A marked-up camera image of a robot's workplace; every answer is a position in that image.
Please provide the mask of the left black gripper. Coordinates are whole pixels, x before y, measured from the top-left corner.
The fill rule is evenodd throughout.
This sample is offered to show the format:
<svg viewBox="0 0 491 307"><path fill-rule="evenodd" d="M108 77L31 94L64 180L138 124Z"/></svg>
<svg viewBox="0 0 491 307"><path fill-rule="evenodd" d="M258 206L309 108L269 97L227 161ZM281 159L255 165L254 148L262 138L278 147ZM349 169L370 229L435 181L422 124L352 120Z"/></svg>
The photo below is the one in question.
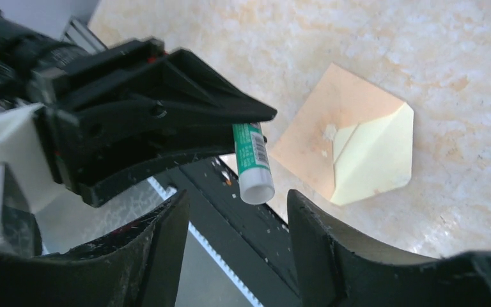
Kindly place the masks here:
<svg viewBox="0 0 491 307"><path fill-rule="evenodd" d="M76 53L65 66L33 75L56 181L95 208L150 176L233 153L231 125L277 114L191 51L166 54L156 38ZM215 125L147 132L152 116Z"/></svg>

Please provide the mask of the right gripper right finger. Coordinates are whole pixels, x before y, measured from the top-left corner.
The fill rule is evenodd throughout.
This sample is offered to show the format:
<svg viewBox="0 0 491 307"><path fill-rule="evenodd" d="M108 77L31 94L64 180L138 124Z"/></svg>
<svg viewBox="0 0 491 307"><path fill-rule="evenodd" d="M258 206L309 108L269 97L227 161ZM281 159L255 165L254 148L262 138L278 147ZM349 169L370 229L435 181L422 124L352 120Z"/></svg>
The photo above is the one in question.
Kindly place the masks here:
<svg viewBox="0 0 491 307"><path fill-rule="evenodd" d="M491 306L491 251L431 258L396 248L287 196L303 306Z"/></svg>

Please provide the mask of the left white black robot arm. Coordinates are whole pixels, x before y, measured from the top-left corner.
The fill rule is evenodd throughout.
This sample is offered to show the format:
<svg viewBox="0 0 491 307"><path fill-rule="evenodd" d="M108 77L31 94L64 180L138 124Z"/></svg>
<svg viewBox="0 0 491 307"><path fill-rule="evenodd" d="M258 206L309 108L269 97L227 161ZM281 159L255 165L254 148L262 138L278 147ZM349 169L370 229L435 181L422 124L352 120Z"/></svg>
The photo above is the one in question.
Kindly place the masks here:
<svg viewBox="0 0 491 307"><path fill-rule="evenodd" d="M95 208L161 171L234 152L234 125L277 113L157 38L92 54L0 12L0 100L14 98L40 104L35 141L51 179Z"/></svg>

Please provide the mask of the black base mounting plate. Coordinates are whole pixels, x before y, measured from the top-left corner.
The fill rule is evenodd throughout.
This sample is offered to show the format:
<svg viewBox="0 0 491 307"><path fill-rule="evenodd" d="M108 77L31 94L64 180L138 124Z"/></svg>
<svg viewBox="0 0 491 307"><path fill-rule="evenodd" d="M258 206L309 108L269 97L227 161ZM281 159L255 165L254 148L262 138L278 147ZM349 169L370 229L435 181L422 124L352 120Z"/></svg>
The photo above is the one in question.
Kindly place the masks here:
<svg viewBox="0 0 491 307"><path fill-rule="evenodd" d="M212 158L171 169L155 179L186 191L190 222L263 306L299 306L286 223L267 205L240 199L237 176ZM188 231L179 306L251 306Z"/></svg>

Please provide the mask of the green white glue stick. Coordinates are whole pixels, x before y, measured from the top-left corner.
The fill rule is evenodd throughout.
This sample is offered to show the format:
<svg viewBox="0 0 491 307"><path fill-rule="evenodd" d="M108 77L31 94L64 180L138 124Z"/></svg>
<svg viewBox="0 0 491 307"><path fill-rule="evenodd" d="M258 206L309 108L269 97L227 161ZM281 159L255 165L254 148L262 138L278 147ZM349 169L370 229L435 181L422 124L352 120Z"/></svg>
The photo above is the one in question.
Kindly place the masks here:
<svg viewBox="0 0 491 307"><path fill-rule="evenodd" d="M275 195L265 138L259 123L232 126L238 169L240 198L261 205Z"/></svg>

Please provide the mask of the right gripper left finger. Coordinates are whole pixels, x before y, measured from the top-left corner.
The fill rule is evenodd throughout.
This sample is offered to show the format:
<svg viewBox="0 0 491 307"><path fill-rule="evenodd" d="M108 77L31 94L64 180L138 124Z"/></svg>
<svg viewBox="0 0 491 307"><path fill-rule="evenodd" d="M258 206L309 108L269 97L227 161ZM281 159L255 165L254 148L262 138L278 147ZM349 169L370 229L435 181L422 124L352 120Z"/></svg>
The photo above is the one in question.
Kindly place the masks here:
<svg viewBox="0 0 491 307"><path fill-rule="evenodd" d="M190 199L174 194L144 216L66 253L0 252L0 306L172 306Z"/></svg>

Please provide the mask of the cream letter paper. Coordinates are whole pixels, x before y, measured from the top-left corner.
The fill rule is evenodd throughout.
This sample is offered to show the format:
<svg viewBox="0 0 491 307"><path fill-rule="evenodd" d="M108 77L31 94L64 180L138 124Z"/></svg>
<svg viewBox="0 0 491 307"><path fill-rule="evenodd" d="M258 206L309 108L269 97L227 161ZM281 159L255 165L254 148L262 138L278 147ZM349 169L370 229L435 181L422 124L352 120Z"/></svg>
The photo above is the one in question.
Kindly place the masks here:
<svg viewBox="0 0 491 307"><path fill-rule="evenodd" d="M348 205L407 185L413 128L414 111L403 104L392 114L338 130L332 139L330 202Z"/></svg>

